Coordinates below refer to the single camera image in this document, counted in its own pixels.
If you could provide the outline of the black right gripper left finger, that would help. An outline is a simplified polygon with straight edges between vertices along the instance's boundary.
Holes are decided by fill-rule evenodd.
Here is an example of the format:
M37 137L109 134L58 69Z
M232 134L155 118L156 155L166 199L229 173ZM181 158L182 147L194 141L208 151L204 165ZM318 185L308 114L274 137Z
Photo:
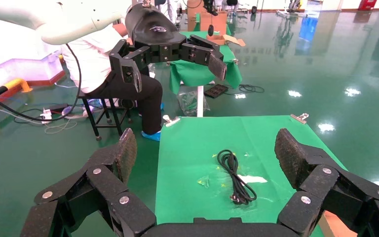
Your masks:
M118 237L144 234L156 217L127 187L136 156L135 134L127 128L116 144L97 150L77 172L36 195L21 236L69 237L94 212Z

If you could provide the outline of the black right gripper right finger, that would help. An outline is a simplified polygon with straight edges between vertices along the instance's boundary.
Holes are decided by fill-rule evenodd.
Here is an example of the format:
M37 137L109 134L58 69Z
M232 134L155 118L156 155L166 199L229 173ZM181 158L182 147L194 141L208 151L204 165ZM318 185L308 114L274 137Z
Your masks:
M274 151L295 190L278 224L308 237L329 211L358 236L379 237L379 185L341 168L323 149L298 142L285 128Z

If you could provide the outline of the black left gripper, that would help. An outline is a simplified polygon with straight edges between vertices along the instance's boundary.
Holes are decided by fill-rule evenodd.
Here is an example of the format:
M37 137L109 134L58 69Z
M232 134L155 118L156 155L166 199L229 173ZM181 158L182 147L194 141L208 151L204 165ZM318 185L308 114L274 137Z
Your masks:
M123 83L142 91L140 70L150 63L184 60L206 66L220 80L227 74L227 65L220 46L197 35L189 38L157 8L139 3L128 9L125 26L133 45L121 39L109 53L111 71Z

